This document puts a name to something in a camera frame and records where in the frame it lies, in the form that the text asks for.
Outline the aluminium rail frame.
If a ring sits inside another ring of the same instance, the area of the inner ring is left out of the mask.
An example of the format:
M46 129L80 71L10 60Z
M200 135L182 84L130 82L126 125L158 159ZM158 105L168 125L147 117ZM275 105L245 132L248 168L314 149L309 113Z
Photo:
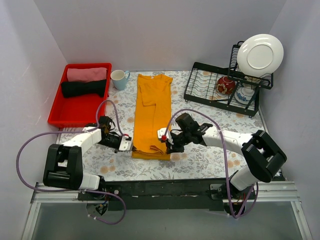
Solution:
M301 198L297 187L293 181L273 181L270 183L258 183L259 190L257 202L289 202L291 203L295 220L303 240L311 240L312 234L308 227L304 212L302 210ZM26 225L22 234L23 240L32 239L33 232L36 226L37 218L40 212L42 203L85 203L85 204L100 204L101 200L79 200L85 194L81 191L65 191L44 192L37 191L31 198L30 210L28 213Z

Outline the pink rolled t shirt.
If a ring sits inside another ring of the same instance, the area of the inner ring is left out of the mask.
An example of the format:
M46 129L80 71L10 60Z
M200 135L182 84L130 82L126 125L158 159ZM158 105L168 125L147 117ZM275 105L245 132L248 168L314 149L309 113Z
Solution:
M67 70L67 80L69 82L92 82L101 81L107 78L107 69L105 67L97 68L69 68Z

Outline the red plastic bin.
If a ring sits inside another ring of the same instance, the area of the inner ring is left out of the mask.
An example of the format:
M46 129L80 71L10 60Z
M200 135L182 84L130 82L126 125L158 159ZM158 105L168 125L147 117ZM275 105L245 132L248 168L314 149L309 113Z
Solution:
M104 95L99 96L96 93L91 93L65 98L62 93L62 88L59 85L47 119L48 124L57 128L75 128L84 127L86 124L96 121L98 106L109 96L108 91L112 64L108 62L67 64L60 83L68 80L67 71L69 69L91 68L106 68L106 83L103 89Z

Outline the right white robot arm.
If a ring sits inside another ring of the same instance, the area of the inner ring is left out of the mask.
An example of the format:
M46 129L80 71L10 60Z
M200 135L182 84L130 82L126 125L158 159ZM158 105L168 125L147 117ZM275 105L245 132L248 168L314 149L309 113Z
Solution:
M255 133L238 133L221 130L215 123L198 124L191 115L182 113L176 118L178 133L161 128L158 139L165 143L166 153L182 153L193 143L206 147L219 147L244 157L246 166L232 175L218 191L221 195L237 199L257 182L269 183L287 161L286 154L264 130Z

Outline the black rolled t shirt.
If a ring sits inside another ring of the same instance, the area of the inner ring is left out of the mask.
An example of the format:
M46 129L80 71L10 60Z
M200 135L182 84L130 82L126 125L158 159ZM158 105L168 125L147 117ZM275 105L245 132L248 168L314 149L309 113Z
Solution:
M60 84L62 95L65 98L79 97L88 94L95 94L103 97L105 94L107 80L98 81L65 81Z

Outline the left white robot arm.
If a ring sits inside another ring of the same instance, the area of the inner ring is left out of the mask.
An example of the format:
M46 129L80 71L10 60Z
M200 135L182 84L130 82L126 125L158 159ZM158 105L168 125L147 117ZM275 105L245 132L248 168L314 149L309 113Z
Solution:
M98 123L87 124L80 134L63 144L52 144L48 148L43 174L43 184L67 190L89 190L95 200L106 196L104 178L85 173L83 155L94 145L113 149L115 153L134 149L131 136L114 131L115 123L110 117L101 116Z

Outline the white blue floral bowl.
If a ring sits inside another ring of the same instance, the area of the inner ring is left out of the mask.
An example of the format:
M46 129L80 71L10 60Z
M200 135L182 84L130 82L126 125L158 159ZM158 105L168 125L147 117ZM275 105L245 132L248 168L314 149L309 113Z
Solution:
M252 99L255 91L251 88L247 87L239 87L235 93L235 99L243 104L247 105L249 101Z

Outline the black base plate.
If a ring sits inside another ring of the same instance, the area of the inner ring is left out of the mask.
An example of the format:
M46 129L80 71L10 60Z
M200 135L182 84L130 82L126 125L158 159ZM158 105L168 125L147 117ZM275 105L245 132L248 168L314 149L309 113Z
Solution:
M120 211L123 199L127 210L209 210L229 211L224 178L180 180L107 181L102 190L112 196L79 193L79 201L107 202L109 211Z

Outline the light blue mug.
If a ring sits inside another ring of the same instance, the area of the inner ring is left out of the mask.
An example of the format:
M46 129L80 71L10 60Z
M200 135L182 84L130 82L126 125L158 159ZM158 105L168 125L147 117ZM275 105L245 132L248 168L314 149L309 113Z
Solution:
M129 71L114 70L110 74L110 78L112 80L114 87L117 90L122 91L126 88L126 85L127 85L127 82L129 80L130 75L131 74Z

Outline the red floral bowl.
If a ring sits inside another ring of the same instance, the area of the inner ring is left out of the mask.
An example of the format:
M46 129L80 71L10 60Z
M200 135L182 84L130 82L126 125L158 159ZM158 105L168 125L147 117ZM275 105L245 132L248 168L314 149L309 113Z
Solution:
M224 95L230 95L236 89L234 80L229 79L227 76L220 77L216 83L216 90Z

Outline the orange t shirt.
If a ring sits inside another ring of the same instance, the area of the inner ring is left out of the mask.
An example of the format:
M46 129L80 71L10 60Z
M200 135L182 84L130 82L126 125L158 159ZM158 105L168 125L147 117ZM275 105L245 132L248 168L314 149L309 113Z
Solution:
M169 161L166 145L158 139L158 130L165 128L172 116L171 83L164 74L137 77L132 157L144 160Z

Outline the floral table mat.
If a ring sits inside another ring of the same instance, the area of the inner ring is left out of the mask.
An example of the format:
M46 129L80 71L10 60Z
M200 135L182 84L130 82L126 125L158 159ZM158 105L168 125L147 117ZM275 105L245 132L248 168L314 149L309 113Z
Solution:
M137 79L140 72L133 71L125 90L118 91L110 86L108 95L112 103L106 104L105 113L115 119L114 106L117 108L121 130L130 136L134 133L134 121L137 98ZM218 123L222 130L237 133L255 133L265 129L265 121L258 112L254 117L230 112L184 100L184 90L190 71L164 71L164 75L173 79L171 84L171 112L180 109L199 111ZM204 147L189 144L183 153L173 153L170 160L144 160L132 158L129 152L115 153L102 145L90 148L82 157L83 170L89 174L104 176L106 181L135 180L173 180L223 178L225 167L229 174L246 165L245 159L235 153L227 152L224 162L223 150L219 147Z

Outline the white plate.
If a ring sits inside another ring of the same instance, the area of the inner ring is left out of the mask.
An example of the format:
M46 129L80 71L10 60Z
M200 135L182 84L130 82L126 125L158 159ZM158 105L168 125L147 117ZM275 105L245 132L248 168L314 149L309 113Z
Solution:
M270 34L257 34L248 38L237 53L240 71L258 78L274 73L280 67L283 58L282 43Z

